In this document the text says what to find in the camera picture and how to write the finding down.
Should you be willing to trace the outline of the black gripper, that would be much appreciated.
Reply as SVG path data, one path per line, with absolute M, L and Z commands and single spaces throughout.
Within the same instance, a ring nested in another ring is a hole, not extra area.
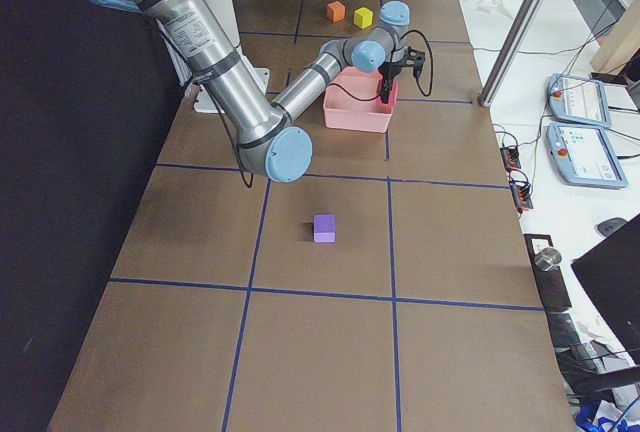
M 382 79 L 380 85 L 380 100 L 384 104 L 389 103 L 389 97 L 393 88 L 393 82 L 403 68 L 410 68 L 414 78 L 419 78 L 423 72 L 426 55 L 424 51 L 414 49 L 411 46 L 404 47 L 401 51 L 394 52 L 391 60 L 382 64 Z

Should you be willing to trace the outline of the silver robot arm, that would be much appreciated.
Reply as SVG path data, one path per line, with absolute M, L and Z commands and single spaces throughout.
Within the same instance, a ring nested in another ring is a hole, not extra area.
M 429 50 L 408 46 L 410 11 L 400 1 L 385 3 L 368 35 L 327 42 L 318 57 L 276 98 L 268 99 L 257 74 L 243 61 L 227 32 L 237 28 L 231 0 L 89 0 L 102 7 L 140 13 L 161 24 L 166 39 L 225 114 L 223 125 L 241 171 L 276 182 L 292 182 L 312 158 L 309 135 L 294 121 L 348 66 L 382 76 L 375 93 L 388 102 L 392 82 L 410 67 L 420 75 Z

